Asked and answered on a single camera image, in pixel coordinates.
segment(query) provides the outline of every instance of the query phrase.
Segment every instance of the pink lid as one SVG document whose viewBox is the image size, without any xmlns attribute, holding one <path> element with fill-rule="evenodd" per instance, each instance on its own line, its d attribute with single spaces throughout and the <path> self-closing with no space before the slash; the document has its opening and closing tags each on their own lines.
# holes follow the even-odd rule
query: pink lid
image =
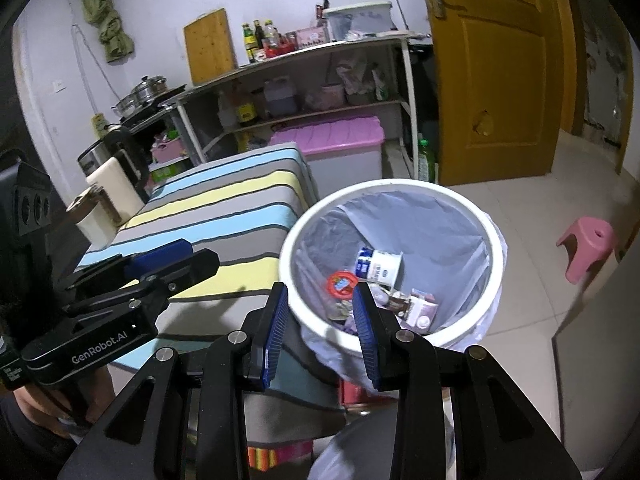
<svg viewBox="0 0 640 480">
<path fill-rule="evenodd" d="M 338 152 L 382 144 L 385 133 L 376 116 L 358 117 L 333 123 L 310 124 L 276 132 L 269 142 L 296 142 L 305 155 Z"/>
</svg>

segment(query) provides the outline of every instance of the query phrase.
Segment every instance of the hanging cloth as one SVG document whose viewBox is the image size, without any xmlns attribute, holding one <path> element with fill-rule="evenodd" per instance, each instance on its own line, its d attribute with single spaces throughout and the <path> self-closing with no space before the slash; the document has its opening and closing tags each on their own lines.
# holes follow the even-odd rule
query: hanging cloth
<svg viewBox="0 0 640 480">
<path fill-rule="evenodd" d="M 111 0 L 82 0 L 82 11 L 88 23 L 98 26 L 98 38 L 104 45 L 107 62 L 133 52 L 133 40 L 122 30 L 122 20 Z"/>
</svg>

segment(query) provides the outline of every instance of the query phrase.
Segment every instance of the stainless steel pot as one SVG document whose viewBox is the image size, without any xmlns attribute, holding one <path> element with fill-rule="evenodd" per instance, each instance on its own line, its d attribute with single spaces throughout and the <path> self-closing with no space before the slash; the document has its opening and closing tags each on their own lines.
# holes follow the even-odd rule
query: stainless steel pot
<svg viewBox="0 0 640 480">
<path fill-rule="evenodd" d="M 123 97 L 118 104 L 112 107 L 113 110 L 116 110 L 118 115 L 124 119 L 129 117 L 138 107 L 138 102 L 133 94 L 129 94 Z"/>
<path fill-rule="evenodd" d="M 112 156 L 102 139 L 99 139 L 80 154 L 78 164 L 80 164 L 84 174 L 89 176 Z"/>
<path fill-rule="evenodd" d="M 148 77 L 145 75 L 142 78 L 142 82 L 134 87 L 131 95 L 138 102 L 138 106 L 145 106 L 167 91 L 168 88 L 164 76 Z"/>
</svg>

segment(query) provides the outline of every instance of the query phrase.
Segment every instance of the person's hand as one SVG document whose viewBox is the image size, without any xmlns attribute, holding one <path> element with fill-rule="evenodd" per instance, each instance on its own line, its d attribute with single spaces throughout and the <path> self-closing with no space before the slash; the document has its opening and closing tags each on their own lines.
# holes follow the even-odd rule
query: person's hand
<svg viewBox="0 0 640 480">
<path fill-rule="evenodd" d="M 113 383 L 107 367 L 97 369 L 88 379 L 89 408 L 86 412 L 86 420 L 94 423 L 104 413 L 108 405 L 115 398 Z M 66 408 L 70 405 L 66 397 L 60 392 L 51 392 L 54 397 Z M 37 426 L 46 428 L 56 435 L 69 438 L 65 425 L 59 418 L 68 418 L 68 415 L 51 402 L 42 390 L 34 384 L 28 384 L 14 391 L 15 400 L 31 422 Z"/>
</svg>

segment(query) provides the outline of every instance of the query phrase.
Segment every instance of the metal screw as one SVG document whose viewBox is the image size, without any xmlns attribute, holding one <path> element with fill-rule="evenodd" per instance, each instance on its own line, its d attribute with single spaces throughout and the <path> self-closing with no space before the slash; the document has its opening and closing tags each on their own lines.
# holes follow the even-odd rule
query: metal screw
<svg viewBox="0 0 640 480">
<path fill-rule="evenodd" d="M 411 330 L 405 330 L 404 328 L 396 332 L 396 339 L 398 339 L 398 341 L 402 341 L 403 343 L 410 343 L 414 340 L 414 337 L 415 335 L 413 332 L 411 332 Z"/>
<path fill-rule="evenodd" d="M 234 330 L 226 338 L 231 344 L 237 345 L 246 341 L 246 334 L 242 330 Z"/>
<path fill-rule="evenodd" d="M 473 345 L 469 347 L 469 355 L 478 361 L 482 361 L 485 357 L 487 357 L 487 352 L 484 348 L 478 345 Z"/>
<path fill-rule="evenodd" d="M 156 359 L 160 362 L 168 361 L 174 356 L 174 349 L 164 347 L 156 352 Z"/>
</svg>

